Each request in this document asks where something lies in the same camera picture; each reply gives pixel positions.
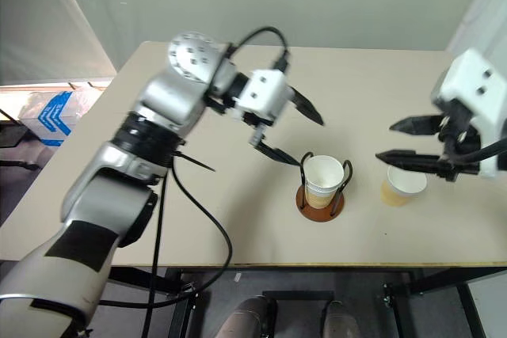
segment table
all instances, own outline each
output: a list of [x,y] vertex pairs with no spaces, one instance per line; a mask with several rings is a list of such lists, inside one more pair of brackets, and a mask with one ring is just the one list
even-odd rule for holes
[[[136,94],[166,65],[166,43],[142,44],[82,118],[0,228],[0,260],[19,260],[59,228],[67,189],[102,142],[110,139]],[[267,67],[278,47],[252,46],[238,55],[248,73]],[[507,194],[502,179],[462,175],[456,183],[429,176],[425,193],[404,207],[379,197],[387,167],[374,153],[416,148],[440,153],[433,137],[388,131],[409,115],[435,112],[429,93],[449,65],[442,51],[292,48],[288,80],[321,112],[325,127],[292,106],[267,131],[266,142],[296,158],[312,150],[354,166],[345,209],[328,223],[305,219],[295,206],[299,170],[269,160],[248,140],[253,130],[207,111],[184,153],[217,169],[177,160],[190,192],[229,232],[238,266],[475,266],[507,264]],[[148,265],[156,217],[113,265]],[[216,228],[170,181],[160,264],[215,266],[226,246]]]

